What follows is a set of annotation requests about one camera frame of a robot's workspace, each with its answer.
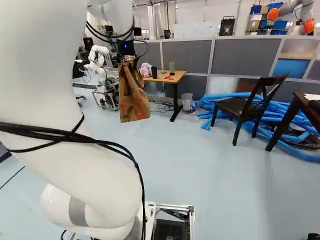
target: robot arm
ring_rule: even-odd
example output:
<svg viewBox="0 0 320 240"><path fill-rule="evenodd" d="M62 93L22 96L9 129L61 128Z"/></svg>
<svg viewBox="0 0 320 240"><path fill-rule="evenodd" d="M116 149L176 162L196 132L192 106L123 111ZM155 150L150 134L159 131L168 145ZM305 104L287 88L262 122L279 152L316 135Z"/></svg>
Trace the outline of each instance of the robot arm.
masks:
<svg viewBox="0 0 320 240"><path fill-rule="evenodd" d="M107 73L102 68L105 62L105 55L109 53L109 50L105 46L93 45L88 57L89 64L84 65L89 71L93 71L99 75L99 83L103 83L106 80Z"/></svg>
<svg viewBox="0 0 320 240"><path fill-rule="evenodd" d="M97 10L97 17L108 16L118 34L128 31L133 17L131 0L97 2L89 7ZM0 18L10 23L0 25L2 122L70 131L82 119L71 75L87 6L87 0L11 0L0 8ZM63 36L58 47L48 47L57 45L57 36ZM33 61L30 56L46 60ZM92 136L86 121L77 133ZM48 143L5 132L0 132L0 141L8 149ZM136 219L141 219L139 175L113 151L60 142L14 155L49 183L41 203L47 216L64 229L101 240L122 240Z"/></svg>
<svg viewBox="0 0 320 240"><path fill-rule="evenodd" d="M280 16L289 14L298 5L302 4L300 18L304 26L303 33L309 34L315 29L315 18L312 11L314 1L315 0L289 0L280 8L271 9L268 13L268 19L276 21Z"/></svg>

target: dark wooden chair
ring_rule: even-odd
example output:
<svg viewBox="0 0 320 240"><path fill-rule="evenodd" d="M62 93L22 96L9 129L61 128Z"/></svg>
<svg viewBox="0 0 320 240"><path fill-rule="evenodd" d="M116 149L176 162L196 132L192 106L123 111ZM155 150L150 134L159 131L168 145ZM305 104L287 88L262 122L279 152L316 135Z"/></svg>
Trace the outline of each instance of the dark wooden chair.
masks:
<svg viewBox="0 0 320 240"><path fill-rule="evenodd" d="M231 121L233 119L236 119L238 121L233 136L233 146L237 145L238 135L242 124L252 119L256 119L252 130L252 137L255 138L257 135L260 120L265 112L265 109L267 109L272 97L275 95L275 93L280 88L282 83L286 80L289 74L290 73L288 72L287 74L282 76L261 77L258 83L255 85L248 99L242 97L233 97L216 102L214 105L211 127L215 125L218 110L221 110L230 115ZM273 85L275 85L275 87L267 94L267 87ZM263 99L253 105L252 101L260 89L262 89Z"/></svg>

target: wooden table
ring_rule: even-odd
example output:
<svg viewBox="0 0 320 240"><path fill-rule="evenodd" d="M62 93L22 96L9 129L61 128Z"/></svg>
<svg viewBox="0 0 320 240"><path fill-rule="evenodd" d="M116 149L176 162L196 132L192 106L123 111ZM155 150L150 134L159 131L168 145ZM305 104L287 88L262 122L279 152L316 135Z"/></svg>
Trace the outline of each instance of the wooden table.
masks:
<svg viewBox="0 0 320 240"><path fill-rule="evenodd" d="M291 102L290 107L286 111L282 121L276 128L271 140L266 146L265 150L270 152L274 146L277 144L281 135L288 128L289 124L294 119L295 115L301 110L305 116L309 119L315 129L320 133L320 113L309 106L309 100L305 97L302 92L294 92L294 98Z"/></svg>
<svg viewBox="0 0 320 240"><path fill-rule="evenodd" d="M154 82L154 83L165 83L172 84L173 86L173 107L174 112L172 117L170 118L170 122L174 122L177 115L183 108L183 105L178 104L178 82L182 79L182 77L187 73L187 71L174 71L174 75L170 75L169 70L158 70L158 78L153 79L152 77L144 77L143 80L145 82Z"/></svg>

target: plush toy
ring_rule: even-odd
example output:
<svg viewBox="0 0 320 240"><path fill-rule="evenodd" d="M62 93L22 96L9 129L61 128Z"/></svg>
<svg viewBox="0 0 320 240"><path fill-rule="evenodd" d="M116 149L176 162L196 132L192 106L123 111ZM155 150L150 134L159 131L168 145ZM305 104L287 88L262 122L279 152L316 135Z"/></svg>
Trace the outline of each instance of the plush toy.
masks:
<svg viewBox="0 0 320 240"><path fill-rule="evenodd" d="M148 78L151 73L151 65L147 62L142 63L141 68L140 68L140 73L144 78Z"/></svg>

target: paper bag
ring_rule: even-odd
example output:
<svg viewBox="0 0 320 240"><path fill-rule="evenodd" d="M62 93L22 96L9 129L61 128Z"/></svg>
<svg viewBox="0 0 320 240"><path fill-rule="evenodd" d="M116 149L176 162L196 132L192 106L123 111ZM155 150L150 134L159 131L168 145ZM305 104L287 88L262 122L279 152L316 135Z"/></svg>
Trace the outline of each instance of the paper bag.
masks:
<svg viewBox="0 0 320 240"><path fill-rule="evenodd" d="M137 70L137 61L134 59L118 66L121 123L147 119L151 114L150 103L144 92L144 79Z"/></svg>

